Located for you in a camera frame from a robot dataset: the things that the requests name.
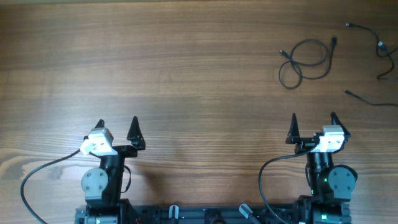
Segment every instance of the wooden table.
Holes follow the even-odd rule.
[[[354,223],[398,219],[397,82],[376,75],[377,29],[398,45],[398,5],[374,1],[196,1],[0,7],[0,223],[36,223],[19,195],[34,168],[66,156],[99,119],[125,144],[134,115],[147,149],[126,164],[134,205],[261,205],[262,164],[293,154],[285,144],[296,112],[302,136],[330,123],[335,111],[351,131],[335,164],[356,169]],[[278,69],[299,41],[338,37],[330,74],[296,90]],[[318,47],[296,60],[316,61]],[[325,66],[303,68],[308,76]],[[282,71],[288,84],[297,75]],[[395,69],[391,76],[397,76]],[[264,172],[272,203],[310,194],[306,158],[275,162]],[[31,177],[25,194],[49,223],[71,223],[85,204],[82,175],[97,158],[79,154]]]

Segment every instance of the wooden tabletop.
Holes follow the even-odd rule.
[[[285,144],[293,112],[309,137],[335,111],[351,132],[333,155],[359,175],[350,202],[353,223],[398,219],[398,83],[377,81],[388,59],[374,37],[347,28],[377,29],[398,45],[395,1],[192,1],[0,7],[0,223],[37,223],[22,203],[22,179],[36,167],[76,151],[99,119],[114,145],[125,144],[134,115],[147,149],[127,159],[133,205],[261,205],[263,163],[294,153]],[[278,81],[303,39],[338,43],[330,73],[296,90]],[[317,45],[295,60],[315,62]],[[302,68],[321,75],[327,63]],[[283,78],[298,76],[284,67]],[[398,76],[395,69],[390,76]],[[310,195],[306,158],[264,171],[272,203]],[[33,175],[25,187],[32,208],[49,223],[71,223],[85,205],[82,175],[98,167],[79,154]]]

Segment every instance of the wood grain surface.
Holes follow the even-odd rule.
[[[380,82],[388,60],[374,52],[377,29],[398,45],[396,1],[192,1],[0,7],[0,223],[37,223],[19,195],[34,168],[66,156],[99,119],[125,137],[138,116],[147,149],[126,164],[133,205],[261,205],[262,164],[294,153],[285,135],[296,112],[302,136],[335,111],[351,131],[335,164],[359,174],[350,202],[354,223],[398,220],[397,82]],[[286,90],[277,72],[299,41],[338,43],[330,74]],[[316,61],[316,45],[295,59]],[[326,65],[303,68],[317,76]],[[398,76],[395,69],[391,76]],[[282,73],[288,84],[296,74]],[[271,164],[272,203],[310,194],[304,157]],[[85,205],[82,175],[98,167],[79,154],[33,175],[25,188],[49,223],[71,223]]]

